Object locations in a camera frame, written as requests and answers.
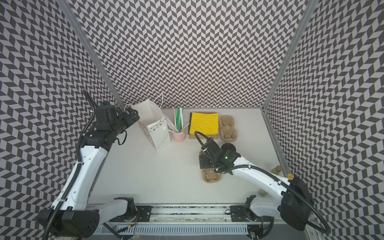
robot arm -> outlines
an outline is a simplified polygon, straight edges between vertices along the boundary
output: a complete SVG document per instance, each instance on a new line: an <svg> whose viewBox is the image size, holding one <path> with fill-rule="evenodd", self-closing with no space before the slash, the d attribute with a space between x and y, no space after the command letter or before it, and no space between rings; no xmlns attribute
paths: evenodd
<svg viewBox="0 0 384 240"><path fill-rule="evenodd" d="M203 144L199 135L207 142ZM199 156L200 168L215 168L215 171L229 173L242 177L269 193L271 198L251 196L248 199L249 209L244 209L250 220L256 217L281 217L291 227L303 231L306 224L323 233L330 233L331 229L322 215L314 208L314 202L306 184L298 177L292 180L270 173L247 161L236 152L235 146L226 143L221 148L200 132L195 132L197 140L202 145L205 155ZM320 228L308 221L313 212L325 226Z"/></svg>
<svg viewBox="0 0 384 240"><path fill-rule="evenodd" d="M89 237L98 225L127 212L133 211L135 214L124 199L98 206L87 206L87 202L117 135L139 120L139 115L132 108L122 111L107 101L96 106L87 92L83 94L93 113L83 130L85 135L79 139L76 150L78 161L64 189L52 203L51 209L41 210L37 216L37 221L45 227L45 239L50 232L55 236ZM94 117L96 121L87 132Z"/></svg>

cardboard box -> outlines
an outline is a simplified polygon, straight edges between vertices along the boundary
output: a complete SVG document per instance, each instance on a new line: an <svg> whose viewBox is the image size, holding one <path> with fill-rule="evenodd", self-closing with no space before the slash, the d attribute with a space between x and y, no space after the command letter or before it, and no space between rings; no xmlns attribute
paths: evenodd
<svg viewBox="0 0 384 240"><path fill-rule="evenodd" d="M217 113L217 112L193 112L193 113L206 113L206 114L212 114L212 113ZM190 114L189 114L189 122L191 122L191 120L192 120L192 112L190 112ZM189 130L190 130L190 128L191 128L191 124L189 124L189 126L188 126L188 138L189 138L189 139L197 139L196 136L195 136L195 134L189 134ZM207 135L207 137L211 137L211 138L213 138L213 139L215 139L215 140L218 139L218 135ZM205 139L205 137L201 136L200 139L201 139L203 142L205 142L205 141L203 140L203 139Z"/></svg>

pen holder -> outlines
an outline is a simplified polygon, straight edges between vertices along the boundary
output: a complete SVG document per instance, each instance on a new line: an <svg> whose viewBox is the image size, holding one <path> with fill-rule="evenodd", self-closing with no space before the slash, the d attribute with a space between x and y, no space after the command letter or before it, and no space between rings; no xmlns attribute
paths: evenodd
<svg viewBox="0 0 384 240"><path fill-rule="evenodd" d="M187 135L185 134L185 128L181 132L172 132L172 138L175 142L182 142L185 140Z"/></svg>

gift bag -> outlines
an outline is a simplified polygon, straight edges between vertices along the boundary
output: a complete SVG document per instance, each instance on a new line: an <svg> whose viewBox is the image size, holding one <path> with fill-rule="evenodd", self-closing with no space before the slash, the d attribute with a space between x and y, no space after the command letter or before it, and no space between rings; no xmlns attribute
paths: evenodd
<svg viewBox="0 0 384 240"><path fill-rule="evenodd" d="M170 144L167 121L160 107L149 99L132 105L132 108L139 112L140 120L138 122L141 129L157 151Z"/></svg>

chevron patterned wall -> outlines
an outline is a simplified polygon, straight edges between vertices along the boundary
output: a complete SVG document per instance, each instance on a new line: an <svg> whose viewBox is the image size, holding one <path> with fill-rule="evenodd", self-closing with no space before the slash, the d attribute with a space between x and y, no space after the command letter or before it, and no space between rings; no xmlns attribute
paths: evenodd
<svg viewBox="0 0 384 240"><path fill-rule="evenodd" d="M126 103L262 106L308 0L69 0Z"/></svg>
<svg viewBox="0 0 384 240"><path fill-rule="evenodd" d="M323 0L268 108L332 227L384 239L384 1Z"/></svg>
<svg viewBox="0 0 384 240"><path fill-rule="evenodd" d="M112 99L53 0L0 4L0 239L26 239L69 177L89 117L80 91Z"/></svg>

